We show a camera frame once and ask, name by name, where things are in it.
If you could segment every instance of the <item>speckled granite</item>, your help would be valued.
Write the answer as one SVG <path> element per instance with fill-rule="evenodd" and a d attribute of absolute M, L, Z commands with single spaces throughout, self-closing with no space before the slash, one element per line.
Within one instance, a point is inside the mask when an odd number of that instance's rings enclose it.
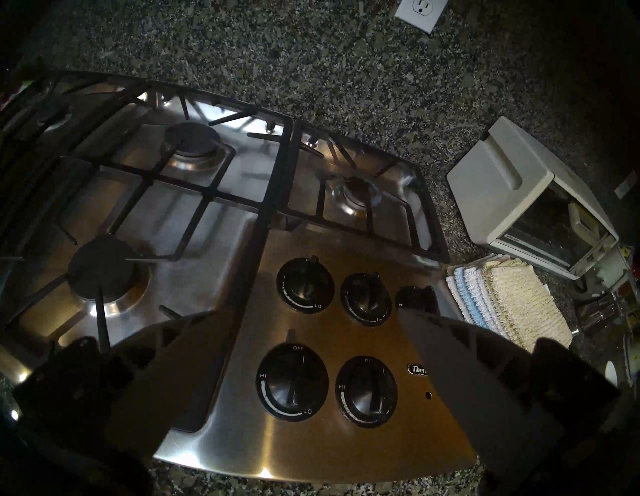
<path fill-rule="evenodd" d="M 418 496 L 474 495 L 483 473 L 482 464 L 438 477 L 376 484 L 291 484 L 241 477 L 227 477 L 155 461 L 151 471 L 158 495 L 224 496 Z"/>
<path fill-rule="evenodd" d="M 431 36 L 393 19 L 393 0 L 237 3 L 61 1 L 33 33 L 26 59 L 224 93 L 422 164 L 455 263 L 486 252 L 468 238 L 445 174 L 505 115 L 573 168 L 616 228 L 634 235 L 624 220 L 637 195 L 612 195 L 629 172 L 631 128 L 617 123 L 614 96 L 575 62 L 576 42 L 539 2 L 456 0 Z M 573 328 L 570 285 L 538 274 Z M 483 471 L 478 464 L 403 483 L 311 486 L 160 462 L 152 470 L 161 494 L 308 496 L 468 494 Z"/>

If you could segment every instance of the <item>gas cooktop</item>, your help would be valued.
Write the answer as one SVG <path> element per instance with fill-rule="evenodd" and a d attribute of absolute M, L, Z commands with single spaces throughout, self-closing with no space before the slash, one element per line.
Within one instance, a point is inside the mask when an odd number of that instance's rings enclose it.
<path fill-rule="evenodd" d="M 106 74 L 47 76 L 0 126 L 10 378 L 80 337 L 108 353 L 231 308 L 228 346 L 158 458 L 298 481 L 475 462 L 396 317 L 410 305 L 460 318 L 414 164 L 221 95 Z"/>

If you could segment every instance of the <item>cooktop control panel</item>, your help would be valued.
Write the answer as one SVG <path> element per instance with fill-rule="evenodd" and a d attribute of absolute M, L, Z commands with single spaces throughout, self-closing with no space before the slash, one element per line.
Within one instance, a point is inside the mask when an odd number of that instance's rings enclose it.
<path fill-rule="evenodd" d="M 307 227 L 270 231 L 199 436 L 212 459 L 198 464 L 351 483 L 471 467 L 476 454 L 404 336 L 398 306 L 460 318 L 441 272 L 358 253 Z"/>

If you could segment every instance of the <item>stack of towels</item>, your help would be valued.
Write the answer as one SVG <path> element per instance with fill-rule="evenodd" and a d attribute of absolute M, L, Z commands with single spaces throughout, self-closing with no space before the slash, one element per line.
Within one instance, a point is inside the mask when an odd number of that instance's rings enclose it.
<path fill-rule="evenodd" d="M 568 347 L 571 331 L 533 267 L 491 255 L 447 271 L 447 286 L 466 322 L 489 329 L 528 352 L 540 337 Z"/>

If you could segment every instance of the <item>white toaster oven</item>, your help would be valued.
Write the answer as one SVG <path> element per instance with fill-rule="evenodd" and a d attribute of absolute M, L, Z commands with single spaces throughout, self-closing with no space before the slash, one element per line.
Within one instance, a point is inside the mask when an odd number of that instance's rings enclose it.
<path fill-rule="evenodd" d="M 618 241 L 587 185 L 505 117 L 447 175 L 469 237 L 569 279 Z"/>

